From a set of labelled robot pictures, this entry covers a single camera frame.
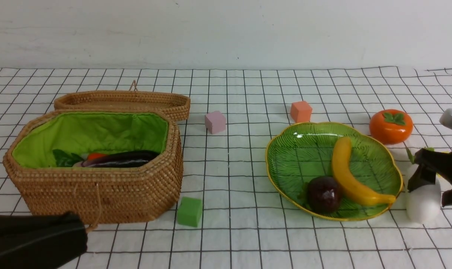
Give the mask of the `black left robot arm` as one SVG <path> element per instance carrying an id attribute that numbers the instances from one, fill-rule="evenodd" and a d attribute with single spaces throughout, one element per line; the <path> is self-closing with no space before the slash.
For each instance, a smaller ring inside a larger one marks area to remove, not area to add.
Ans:
<path id="1" fill-rule="evenodd" d="M 87 231 L 72 212 L 0 215 L 0 269 L 58 269 L 87 251 Z"/>

